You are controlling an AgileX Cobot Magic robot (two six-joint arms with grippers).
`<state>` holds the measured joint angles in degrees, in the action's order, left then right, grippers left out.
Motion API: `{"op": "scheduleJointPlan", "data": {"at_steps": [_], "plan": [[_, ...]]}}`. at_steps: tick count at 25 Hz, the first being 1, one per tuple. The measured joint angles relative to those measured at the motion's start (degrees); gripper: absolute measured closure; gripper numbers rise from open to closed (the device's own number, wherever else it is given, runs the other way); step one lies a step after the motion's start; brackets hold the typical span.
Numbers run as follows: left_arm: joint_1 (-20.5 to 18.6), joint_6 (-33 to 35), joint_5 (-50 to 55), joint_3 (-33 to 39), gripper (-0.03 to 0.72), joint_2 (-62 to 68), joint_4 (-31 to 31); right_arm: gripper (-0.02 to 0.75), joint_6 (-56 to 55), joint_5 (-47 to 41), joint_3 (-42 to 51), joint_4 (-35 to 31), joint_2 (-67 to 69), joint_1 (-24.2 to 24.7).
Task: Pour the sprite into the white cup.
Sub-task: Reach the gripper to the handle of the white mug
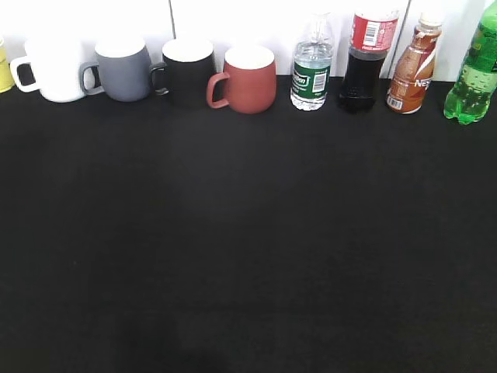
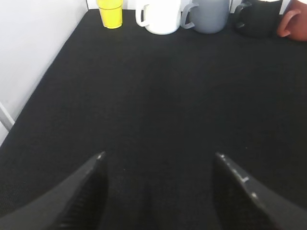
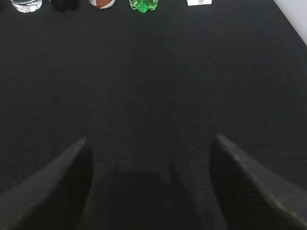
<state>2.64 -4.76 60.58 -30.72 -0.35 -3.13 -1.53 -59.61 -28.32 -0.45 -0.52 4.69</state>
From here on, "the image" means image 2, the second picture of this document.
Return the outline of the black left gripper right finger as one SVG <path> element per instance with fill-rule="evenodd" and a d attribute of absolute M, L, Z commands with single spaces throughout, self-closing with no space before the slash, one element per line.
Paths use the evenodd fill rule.
<path fill-rule="evenodd" d="M 270 190 L 217 152 L 213 203 L 224 230 L 305 230 L 307 211 Z"/>

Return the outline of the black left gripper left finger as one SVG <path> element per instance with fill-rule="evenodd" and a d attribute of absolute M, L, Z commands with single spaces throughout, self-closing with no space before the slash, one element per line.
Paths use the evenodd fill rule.
<path fill-rule="evenodd" d="M 2 217 L 2 230 L 96 230 L 108 193 L 106 153 L 101 152 L 33 202 Z"/>

